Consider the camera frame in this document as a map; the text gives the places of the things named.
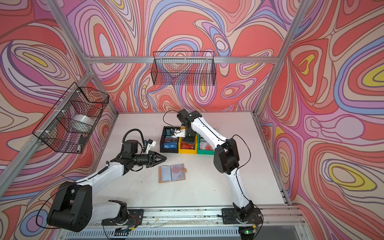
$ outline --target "vent grille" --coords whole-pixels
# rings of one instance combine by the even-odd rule
[[[238,237],[238,227],[152,227],[136,228],[130,233],[115,233],[114,228],[105,229],[109,238],[148,237]],[[80,232],[68,232],[66,239],[105,239],[102,228],[91,228]]]

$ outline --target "black storage bin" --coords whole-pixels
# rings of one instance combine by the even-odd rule
[[[180,127],[164,127],[163,128],[163,133],[161,134],[161,139],[160,139],[160,152],[170,152],[170,153],[179,153],[179,138],[175,138],[177,139],[177,142],[176,142],[176,146],[177,148],[176,149],[172,149],[172,148],[164,148],[164,142],[165,142],[165,139],[166,139],[166,136],[167,136],[167,129],[178,129],[180,130]]]

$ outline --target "yellow storage bin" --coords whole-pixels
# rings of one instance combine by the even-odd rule
[[[195,138],[195,149],[181,149],[181,141],[183,140],[182,137],[179,137],[179,153],[188,153],[188,154],[197,154],[197,148],[199,147],[197,145],[197,135],[196,134],[196,138]]]

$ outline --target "psychedelic wallpaper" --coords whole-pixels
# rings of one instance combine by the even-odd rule
[[[96,74],[117,112],[251,111],[272,64],[230,63],[227,76],[216,74],[215,86],[153,85],[151,64],[98,63]]]
[[[214,51],[277,56],[298,2],[164,0],[64,2],[61,8],[90,56]],[[151,64],[94,64],[118,112],[250,111],[271,64],[217,64],[215,86],[153,86]]]
[[[384,239],[384,2],[315,0],[258,110],[315,239]]]
[[[298,6],[294,0],[60,2],[90,56],[153,56],[180,49],[213,50],[217,56],[269,50],[267,56],[277,56]]]
[[[0,174],[31,137],[40,119],[84,75],[44,0],[0,1]],[[88,174],[111,126],[103,113],[82,154],[42,145],[0,198],[0,239],[49,239],[35,224],[37,210],[66,180]],[[39,223],[45,223],[46,206]]]

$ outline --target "white table surface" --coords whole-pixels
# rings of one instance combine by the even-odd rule
[[[106,161],[115,158],[120,152],[124,134],[132,128],[143,132],[144,139],[157,142],[153,151],[160,153],[160,137],[165,126],[163,113],[119,114],[111,136],[97,169],[105,166]],[[262,141],[249,112],[202,113],[205,120],[223,136],[230,138],[240,135],[251,149],[249,163],[239,169],[244,187],[250,199],[256,205],[284,204],[280,189],[272,172]],[[166,122],[180,126],[176,113],[167,113]],[[141,142],[138,132],[131,132],[126,140]],[[249,159],[249,152],[243,141],[235,137],[240,165]],[[93,203],[102,203],[114,199],[124,201],[128,207],[184,207],[232,205],[233,198],[224,174],[216,170],[213,155],[160,153],[167,160],[152,168],[139,172],[129,171],[100,190]],[[158,183],[160,165],[184,163],[187,169],[186,179],[176,182]]]

